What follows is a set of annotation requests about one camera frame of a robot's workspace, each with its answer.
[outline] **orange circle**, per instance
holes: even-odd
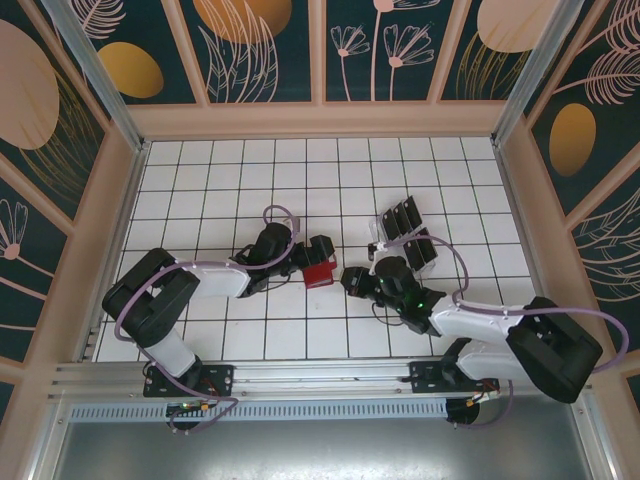
[[[262,18],[274,37],[285,29],[291,19],[291,0],[193,0],[202,21],[213,33],[233,43],[258,43],[260,31],[252,28],[251,15],[260,28]]]

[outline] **robotic arm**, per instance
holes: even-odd
[[[348,295],[395,310],[418,334],[458,337],[444,356],[443,373],[452,383],[460,375],[472,380],[527,380],[551,398],[573,403],[602,355],[600,344],[566,314],[507,316],[463,310],[450,295],[422,287],[399,256],[379,260],[373,272],[349,267],[340,282]],[[487,311],[513,310],[465,304]],[[517,309],[555,306],[535,297]]]
[[[255,244],[247,245],[232,257],[235,263],[194,263],[162,275],[133,303],[122,322],[135,343],[188,389],[207,393],[203,383],[207,372],[200,359],[185,345],[173,328],[192,297],[226,296],[245,298],[267,288],[269,278],[287,277],[302,271],[307,288],[333,283],[336,268],[331,239],[318,235],[310,246],[295,243],[287,254],[294,227],[268,223]],[[102,308],[114,319],[144,284],[162,270],[177,266],[177,260],[162,248],[149,251],[105,295]]]

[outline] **beige circle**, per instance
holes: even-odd
[[[202,21],[213,33],[230,42],[247,43],[246,36],[232,20],[234,16],[227,13],[228,8],[235,8],[242,23],[241,26],[248,32],[249,16],[245,2],[256,20],[262,18],[265,21],[274,37],[285,29],[291,19],[291,0],[193,0],[193,5]],[[258,43],[259,40],[262,40],[261,35],[257,36],[252,43]]]
[[[0,138],[33,150],[49,141],[58,124],[56,72],[31,37],[0,20]]]
[[[119,92],[134,98],[149,98],[164,87],[156,61],[137,45],[114,42],[98,52],[104,68]]]
[[[587,163],[596,142],[596,119],[584,105],[570,103],[556,116],[551,127],[551,165],[563,177],[570,177]]]
[[[557,0],[483,0],[478,11],[480,40],[496,52],[531,50],[557,3]]]

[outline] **metal plate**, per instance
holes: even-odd
[[[215,395],[210,390],[207,380],[213,384],[221,397],[231,395],[233,387],[233,365],[204,365],[202,380],[194,390],[206,395]],[[144,384],[143,396],[147,398],[180,398],[188,396],[176,387],[156,367],[149,367]]]
[[[410,377],[407,381],[411,383],[413,393],[469,393],[484,389],[483,382],[479,380],[461,380],[455,385],[451,385],[442,375],[442,363],[438,360],[426,362],[411,362],[409,364]],[[496,389],[500,389],[500,383],[495,379],[488,379],[488,382]]]

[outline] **white tiled floor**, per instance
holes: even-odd
[[[262,210],[277,203],[301,217],[301,239],[332,238],[338,280],[345,266],[369,265],[375,212],[408,195],[429,231],[451,240],[467,262],[473,278],[465,298],[522,305],[533,297],[487,138],[156,142],[118,277],[157,246],[181,260],[224,260],[256,239]],[[436,267],[423,283],[451,293],[459,288],[459,270],[448,250],[437,250]],[[300,273],[248,299],[193,300],[176,328],[209,361],[430,356],[452,341],[383,325],[370,302],[347,297],[337,281],[305,290]],[[114,338],[110,319],[94,358],[131,361],[138,354]]]

